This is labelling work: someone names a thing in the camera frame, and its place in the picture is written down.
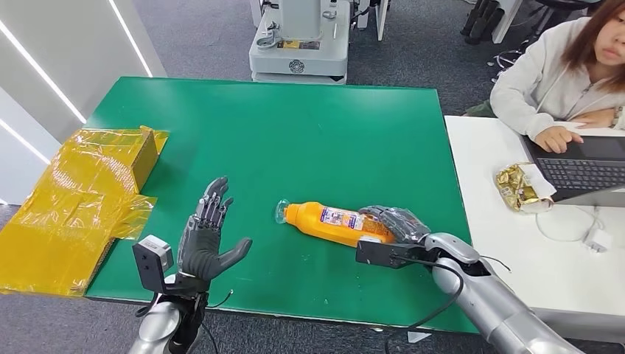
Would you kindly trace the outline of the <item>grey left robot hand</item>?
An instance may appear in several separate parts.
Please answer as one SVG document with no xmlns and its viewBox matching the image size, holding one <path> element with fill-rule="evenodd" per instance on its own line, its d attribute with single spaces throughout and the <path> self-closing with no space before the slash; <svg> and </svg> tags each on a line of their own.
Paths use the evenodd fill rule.
<svg viewBox="0 0 625 354">
<path fill-rule="evenodd" d="M 220 252 L 222 228 L 233 198 L 226 198 L 228 178 L 211 181 L 189 216 L 178 246 L 178 270 L 210 282 L 247 256 L 253 241 L 242 238 L 234 248 Z"/>
</svg>

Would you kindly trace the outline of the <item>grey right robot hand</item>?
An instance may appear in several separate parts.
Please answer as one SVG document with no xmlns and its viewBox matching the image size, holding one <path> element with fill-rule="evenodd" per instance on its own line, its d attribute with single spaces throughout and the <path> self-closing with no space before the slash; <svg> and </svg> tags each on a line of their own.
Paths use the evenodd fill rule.
<svg viewBox="0 0 625 354">
<path fill-rule="evenodd" d="M 422 239 L 431 233 L 408 209 L 380 205 L 365 206 L 359 213 L 370 215 L 382 223 L 394 236 L 395 243 L 421 243 Z"/>
</svg>

